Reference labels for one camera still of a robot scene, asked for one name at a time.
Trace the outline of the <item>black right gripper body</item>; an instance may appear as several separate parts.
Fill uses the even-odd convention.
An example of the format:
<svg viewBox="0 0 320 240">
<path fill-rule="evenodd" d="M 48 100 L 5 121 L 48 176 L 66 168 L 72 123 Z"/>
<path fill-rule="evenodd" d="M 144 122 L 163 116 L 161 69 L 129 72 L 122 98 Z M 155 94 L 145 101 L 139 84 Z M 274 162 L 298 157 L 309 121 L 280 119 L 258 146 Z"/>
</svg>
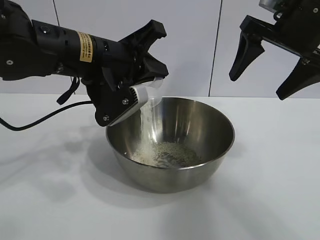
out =
<svg viewBox="0 0 320 240">
<path fill-rule="evenodd" d="M 247 15 L 241 32 L 262 37 L 307 62 L 320 63 L 320 2 L 318 0 L 260 0 L 274 24 Z"/>
</svg>

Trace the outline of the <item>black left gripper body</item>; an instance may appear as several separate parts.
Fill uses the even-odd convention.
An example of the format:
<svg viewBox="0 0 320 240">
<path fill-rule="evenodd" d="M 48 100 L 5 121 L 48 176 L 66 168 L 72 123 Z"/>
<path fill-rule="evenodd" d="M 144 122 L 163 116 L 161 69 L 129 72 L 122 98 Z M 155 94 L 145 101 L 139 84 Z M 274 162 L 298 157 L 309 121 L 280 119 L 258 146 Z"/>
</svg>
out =
<svg viewBox="0 0 320 240">
<path fill-rule="evenodd" d="M 120 41 L 109 41 L 108 50 L 102 55 L 102 73 L 108 85 L 133 86 L 152 82 L 155 78 L 139 80 L 141 63 L 152 44 L 166 36 L 164 25 L 152 19 Z"/>
</svg>

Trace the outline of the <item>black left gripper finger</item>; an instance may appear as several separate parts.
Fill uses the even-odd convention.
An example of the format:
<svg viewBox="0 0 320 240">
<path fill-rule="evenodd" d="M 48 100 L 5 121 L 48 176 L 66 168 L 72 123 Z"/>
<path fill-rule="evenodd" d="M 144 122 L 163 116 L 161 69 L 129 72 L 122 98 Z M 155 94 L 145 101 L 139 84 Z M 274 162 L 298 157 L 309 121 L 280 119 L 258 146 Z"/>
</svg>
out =
<svg viewBox="0 0 320 240">
<path fill-rule="evenodd" d="M 169 74 L 167 66 L 157 60 L 150 53 L 147 53 L 140 65 L 139 80 L 152 81 L 154 78 L 164 79 Z"/>
</svg>

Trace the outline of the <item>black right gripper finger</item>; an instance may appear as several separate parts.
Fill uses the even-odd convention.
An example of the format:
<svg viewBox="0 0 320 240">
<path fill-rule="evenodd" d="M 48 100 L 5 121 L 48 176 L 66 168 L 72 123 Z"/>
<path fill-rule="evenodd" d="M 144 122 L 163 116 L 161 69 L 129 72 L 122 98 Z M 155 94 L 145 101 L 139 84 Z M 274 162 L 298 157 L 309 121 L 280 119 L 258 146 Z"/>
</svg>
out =
<svg viewBox="0 0 320 240">
<path fill-rule="evenodd" d="M 280 100 L 285 100 L 298 91 L 319 82 L 320 64 L 300 58 L 290 75 L 277 89 L 276 95 Z"/>
<path fill-rule="evenodd" d="M 229 71 L 231 81 L 236 81 L 246 68 L 265 52 L 262 40 L 262 37 L 256 34 L 240 33 L 237 53 Z"/>
</svg>

